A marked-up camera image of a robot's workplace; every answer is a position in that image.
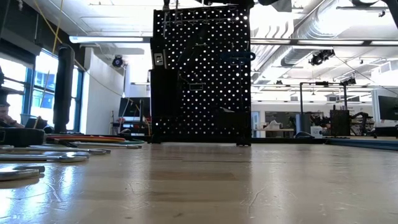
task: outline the wooden floor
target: wooden floor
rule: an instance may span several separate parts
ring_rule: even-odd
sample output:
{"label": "wooden floor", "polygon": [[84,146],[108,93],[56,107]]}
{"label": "wooden floor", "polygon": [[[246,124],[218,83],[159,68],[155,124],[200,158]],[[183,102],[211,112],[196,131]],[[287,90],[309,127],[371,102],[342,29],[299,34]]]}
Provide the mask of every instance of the wooden floor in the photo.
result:
{"label": "wooden floor", "polygon": [[0,223],[398,223],[394,151],[163,144],[45,166],[0,182]]}

